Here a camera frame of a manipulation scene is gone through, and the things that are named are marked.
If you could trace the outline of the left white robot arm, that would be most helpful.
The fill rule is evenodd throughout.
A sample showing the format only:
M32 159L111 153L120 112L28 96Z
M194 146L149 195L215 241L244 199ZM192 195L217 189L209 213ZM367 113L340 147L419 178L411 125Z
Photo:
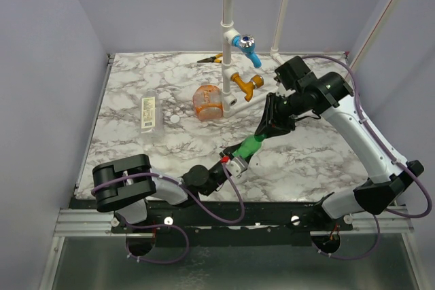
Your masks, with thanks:
M252 158L251 154L239 148L240 145L226 148L220 154L220 161L211 168L197 164L177 178L156 170L145 154L100 164L92 169L94 188L91 194L96 199L99 212L119 212L136 232L144 232L149 228L150 214L142 209L134 209L128 214L127 208L138 203L144 209L148 196L179 207L197 203L214 219L222 223L236 224L244 218L245 207L232 178L242 175ZM240 217L234 220L227 220L212 213L198 197L200 194L212 194L225 181L232 185L241 207Z

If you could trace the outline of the orange label tea bottle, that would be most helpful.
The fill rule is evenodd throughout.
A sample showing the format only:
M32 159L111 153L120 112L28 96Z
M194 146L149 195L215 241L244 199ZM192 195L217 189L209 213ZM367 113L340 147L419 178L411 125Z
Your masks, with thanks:
M216 120L223 116L221 90L214 85L201 85L192 97L194 110L200 121Z

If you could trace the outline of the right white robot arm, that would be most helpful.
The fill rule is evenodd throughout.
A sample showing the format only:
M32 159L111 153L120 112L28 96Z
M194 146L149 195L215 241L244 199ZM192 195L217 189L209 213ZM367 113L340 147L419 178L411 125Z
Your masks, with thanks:
M312 111L324 118L344 138L365 168L368 178L355 189L333 193L313 212L313 223L328 230L337 219L366 211L378 215L416 182L424 167L418 160L407 160L394 152L356 104L356 93L335 72L318 78L311 70L276 70L281 85L291 91L287 97L270 93L264 113L255 131L258 141L278 137L295 130L299 115Z

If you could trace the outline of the green plastic bottle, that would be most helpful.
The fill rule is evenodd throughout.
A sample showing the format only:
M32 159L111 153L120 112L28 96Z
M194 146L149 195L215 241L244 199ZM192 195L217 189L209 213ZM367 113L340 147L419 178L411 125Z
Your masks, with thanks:
M232 155L234 157L240 156L244 160L247 160L248 157L254 155L261 148L261 146L262 142L257 142L255 140L255 135L251 135L241 143L241 146L235 150Z

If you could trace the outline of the green bottle cap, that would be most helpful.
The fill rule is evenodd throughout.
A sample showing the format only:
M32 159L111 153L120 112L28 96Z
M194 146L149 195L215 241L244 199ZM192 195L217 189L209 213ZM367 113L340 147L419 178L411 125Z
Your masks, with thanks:
M259 135L255 136L255 140L257 142L263 142L263 140L266 139L266 138L267 138L267 136L265 134L259 134Z

